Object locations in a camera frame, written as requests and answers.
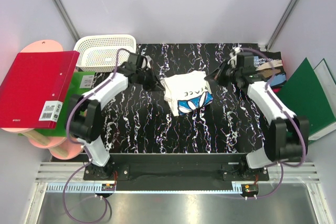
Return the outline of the black marble pattern mat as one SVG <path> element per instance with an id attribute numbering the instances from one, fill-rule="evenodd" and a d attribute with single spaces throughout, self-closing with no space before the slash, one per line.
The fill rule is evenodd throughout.
<path id="1" fill-rule="evenodd" d="M 194 70 L 211 73 L 233 44 L 139 44 L 159 78 Z M 234 85 L 211 87 L 213 102 L 184 116 L 172 115 L 161 92 L 132 85 L 102 111 L 101 138 L 110 153 L 236 153 L 263 146 L 268 123 L 259 107 Z"/>

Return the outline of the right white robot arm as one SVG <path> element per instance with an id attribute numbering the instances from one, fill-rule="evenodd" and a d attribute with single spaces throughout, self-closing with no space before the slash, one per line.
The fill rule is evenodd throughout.
<path id="1" fill-rule="evenodd" d="M 265 59 L 271 70 L 275 70 L 274 63 L 263 52 L 236 47 L 229 59 L 205 77 L 206 81 L 222 87 L 234 84 L 259 107 L 267 120 L 263 147 L 246 154 L 239 162 L 238 173 L 244 180 L 252 179 L 258 171 L 270 166 L 294 167 L 290 163 L 292 159 L 298 159 L 297 166 L 300 167 L 308 152 L 308 118 L 297 116 L 275 95 L 270 85 L 275 76 L 267 79 L 257 70 L 255 55 Z"/>

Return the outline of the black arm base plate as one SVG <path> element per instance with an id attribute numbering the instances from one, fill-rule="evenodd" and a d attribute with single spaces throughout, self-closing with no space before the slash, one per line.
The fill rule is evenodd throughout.
<path id="1" fill-rule="evenodd" d="M 84 180 L 117 180 L 117 191 L 232 190 L 232 182 L 267 182 L 268 171 L 248 169 L 245 154 L 112 154 L 106 167 L 89 165 Z"/>

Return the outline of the black printed folded t shirt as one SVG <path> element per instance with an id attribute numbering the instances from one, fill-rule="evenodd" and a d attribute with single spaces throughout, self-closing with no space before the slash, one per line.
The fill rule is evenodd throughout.
<path id="1" fill-rule="evenodd" d="M 254 66 L 265 80 L 271 79 L 270 86 L 272 89 L 280 89 L 287 82 L 281 52 L 263 52 L 263 54 L 267 58 L 253 53 Z"/>

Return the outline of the red folded t shirt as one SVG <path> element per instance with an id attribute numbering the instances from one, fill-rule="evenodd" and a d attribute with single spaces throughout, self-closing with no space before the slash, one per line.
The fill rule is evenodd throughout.
<path id="1" fill-rule="evenodd" d="M 272 88 L 272 90 L 274 93 L 278 93 L 281 90 L 281 88 Z"/>

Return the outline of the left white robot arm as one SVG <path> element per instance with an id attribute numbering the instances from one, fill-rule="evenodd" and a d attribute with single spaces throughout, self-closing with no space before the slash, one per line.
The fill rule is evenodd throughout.
<path id="1" fill-rule="evenodd" d="M 114 174 L 110 154 L 101 138 L 104 107 L 131 84 L 139 84 L 146 91 L 164 91 L 152 68 L 151 57 L 121 48 L 117 50 L 115 60 L 116 66 L 104 81 L 89 92 L 71 96 L 65 123 L 67 139 L 77 139 L 74 144 L 85 150 L 88 165 L 103 180 Z"/>

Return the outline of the white perforated plastic basket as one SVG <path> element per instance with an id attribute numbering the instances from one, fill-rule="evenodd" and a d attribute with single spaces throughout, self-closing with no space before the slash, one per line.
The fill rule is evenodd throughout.
<path id="1" fill-rule="evenodd" d="M 74 47 L 79 52 L 76 68 L 82 71 L 112 72 L 136 52 L 136 39 L 131 35 L 94 35 L 80 38 Z"/>

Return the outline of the white t shirt blue print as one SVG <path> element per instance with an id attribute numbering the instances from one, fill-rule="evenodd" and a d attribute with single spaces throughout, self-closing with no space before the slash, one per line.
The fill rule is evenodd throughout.
<path id="1" fill-rule="evenodd" d="M 176 74 L 161 80 L 165 87 L 164 100 L 173 116 L 181 116 L 213 102 L 212 92 L 204 71 Z"/>

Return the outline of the green plastic folder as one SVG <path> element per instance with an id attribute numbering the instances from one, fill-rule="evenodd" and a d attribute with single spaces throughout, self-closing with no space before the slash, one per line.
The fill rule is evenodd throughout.
<path id="1" fill-rule="evenodd" d="M 35 129 L 38 133 L 47 137 L 65 137 L 66 136 L 66 121 L 68 118 L 67 108 L 70 98 L 73 94 L 82 95 L 91 90 L 95 72 L 74 72 L 66 97 L 63 102 L 50 101 L 44 106 L 41 116 L 47 119 L 50 116 L 52 119 L 57 119 L 54 129 Z"/>

